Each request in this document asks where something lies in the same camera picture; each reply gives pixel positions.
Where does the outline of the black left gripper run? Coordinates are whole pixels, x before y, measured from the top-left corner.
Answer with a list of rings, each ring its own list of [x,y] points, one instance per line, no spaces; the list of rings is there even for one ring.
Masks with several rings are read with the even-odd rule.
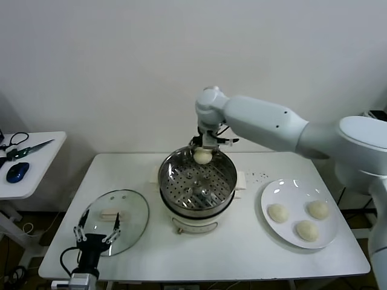
[[[100,255],[109,249],[109,244],[112,244],[120,237],[120,214],[117,213],[113,231],[110,235],[104,234],[86,234],[84,226],[88,219],[89,210],[86,210],[77,226],[73,228],[73,233],[76,238],[76,247],[80,250],[81,256],[78,262],[76,272],[78,274],[99,274],[97,269]]]

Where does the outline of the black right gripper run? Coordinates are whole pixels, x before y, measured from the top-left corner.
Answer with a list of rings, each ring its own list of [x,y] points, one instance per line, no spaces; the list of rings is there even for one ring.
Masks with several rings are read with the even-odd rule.
[[[198,127],[199,136],[194,136],[189,142],[192,149],[202,147],[204,149],[218,150],[219,143],[216,133],[205,127]]]

